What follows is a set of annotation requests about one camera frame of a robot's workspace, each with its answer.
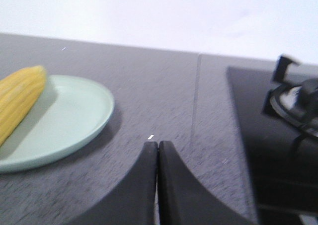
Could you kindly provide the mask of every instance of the speckled countertop surface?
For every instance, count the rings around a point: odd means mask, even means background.
[[[44,65],[49,74],[95,80],[115,97],[105,129],[70,156],[0,175],[0,224],[59,225],[104,197],[143,143],[173,141],[199,181],[256,221],[227,66],[272,70],[274,62],[0,34],[0,78]]]

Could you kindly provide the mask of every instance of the light green plate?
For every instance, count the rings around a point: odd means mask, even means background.
[[[103,85],[51,75],[30,112],[0,147],[0,172],[39,167],[79,150],[105,127],[114,97]]]

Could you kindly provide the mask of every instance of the yellow corn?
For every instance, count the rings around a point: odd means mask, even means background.
[[[0,146],[29,112],[45,83],[42,66],[26,67],[0,80]]]

